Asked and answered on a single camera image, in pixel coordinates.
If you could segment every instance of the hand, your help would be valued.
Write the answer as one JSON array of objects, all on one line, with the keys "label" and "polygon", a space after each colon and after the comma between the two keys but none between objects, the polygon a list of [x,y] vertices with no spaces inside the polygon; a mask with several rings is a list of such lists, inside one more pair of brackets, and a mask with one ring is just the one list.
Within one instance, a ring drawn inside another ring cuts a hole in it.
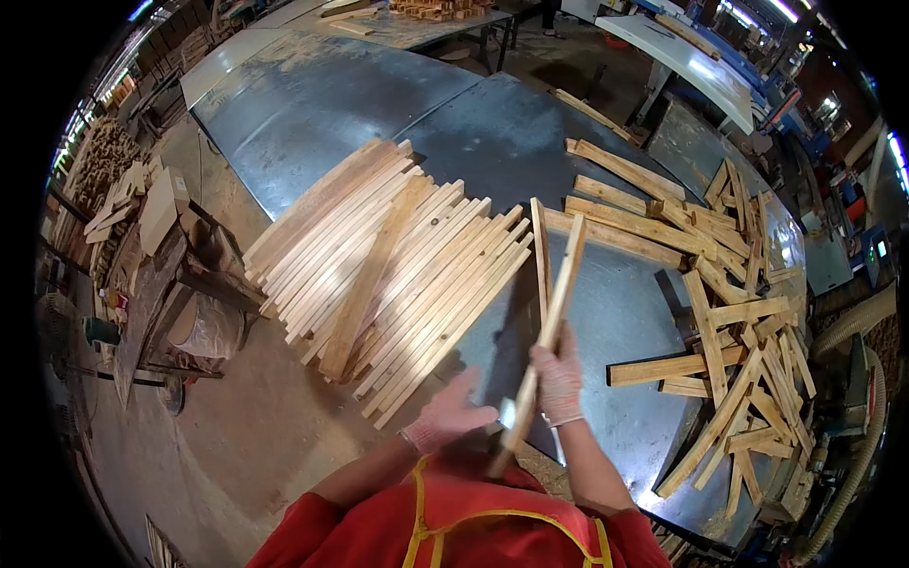
[{"label": "hand", "polygon": [[542,345],[530,350],[530,362],[539,376],[539,406],[552,426],[582,420],[581,360],[577,356],[577,339],[568,322],[562,322],[559,356]]},{"label": "hand", "polygon": [[420,417],[401,430],[401,435],[419,453],[435,453],[471,430],[495,422],[499,411],[494,407],[475,408],[468,401],[479,379],[480,368],[468,367],[433,396],[420,411]]}]

